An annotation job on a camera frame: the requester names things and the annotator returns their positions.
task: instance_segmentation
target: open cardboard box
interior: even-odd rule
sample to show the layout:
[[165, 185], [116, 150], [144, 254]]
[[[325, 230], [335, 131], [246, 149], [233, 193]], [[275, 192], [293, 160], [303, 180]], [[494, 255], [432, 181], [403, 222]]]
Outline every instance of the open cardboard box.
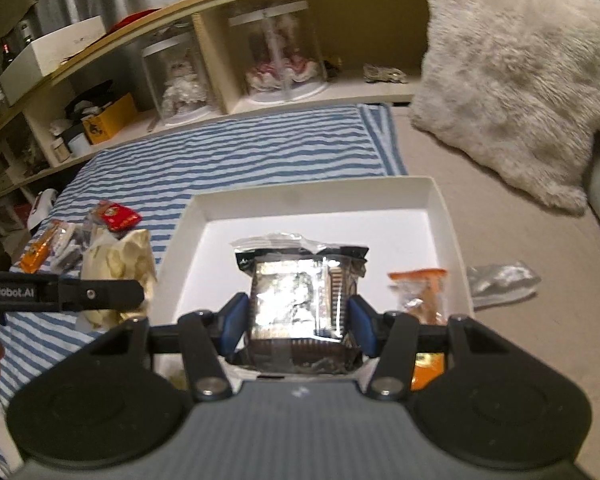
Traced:
[[160, 266], [152, 324], [206, 308], [218, 311], [251, 279], [230, 243], [272, 232], [369, 247], [359, 293], [379, 312], [395, 310], [388, 272], [448, 270], [446, 312], [472, 316], [464, 263], [432, 178], [393, 176], [259, 186], [197, 194], [180, 218]]

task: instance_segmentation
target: red snack package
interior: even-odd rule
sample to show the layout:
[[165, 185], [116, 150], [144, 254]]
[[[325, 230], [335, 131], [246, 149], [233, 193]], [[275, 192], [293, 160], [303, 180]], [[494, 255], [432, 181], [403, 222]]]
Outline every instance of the red snack package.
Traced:
[[142, 217], [133, 209], [115, 202], [101, 203], [96, 209], [96, 214], [113, 233], [131, 229], [142, 220]]

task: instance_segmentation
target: beige fabric surface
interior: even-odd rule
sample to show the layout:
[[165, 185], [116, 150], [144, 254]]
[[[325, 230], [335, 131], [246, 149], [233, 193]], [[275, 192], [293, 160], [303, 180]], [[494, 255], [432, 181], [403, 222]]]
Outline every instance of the beige fabric surface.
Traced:
[[600, 1], [427, 1], [414, 125], [541, 203], [584, 213], [600, 129]]
[[394, 107], [398, 144], [412, 175], [433, 176], [449, 208], [467, 265], [523, 260], [542, 277], [524, 303], [480, 312], [478, 320], [584, 389], [593, 424], [578, 461], [600, 480], [600, 226], [587, 209], [574, 218], [547, 210], [493, 172], [415, 130]]

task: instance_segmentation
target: silver screw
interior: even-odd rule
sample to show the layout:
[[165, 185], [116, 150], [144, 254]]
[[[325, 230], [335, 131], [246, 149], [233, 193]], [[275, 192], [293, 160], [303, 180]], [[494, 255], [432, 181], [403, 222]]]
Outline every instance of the silver screw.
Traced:
[[220, 377], [203, 377], [196, 381], [196, 390], [205, 397], [219, 395], [228, 388], [228, 384]]
[[392, 396], [400, 393], [404, 388], [404, 383], [395, 377], [380, 377], [371, 383], [371, 389], [383, 397]]

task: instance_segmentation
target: orange box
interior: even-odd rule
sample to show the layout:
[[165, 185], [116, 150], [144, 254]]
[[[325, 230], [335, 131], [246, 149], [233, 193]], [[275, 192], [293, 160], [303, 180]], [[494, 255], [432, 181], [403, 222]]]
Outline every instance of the orange box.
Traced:
[[112, 139], [116, 133], [132, 122], [138, 110], [131, 94], [118, 99], [100, 115], [82, 121], [84, 131], [92, 144]]

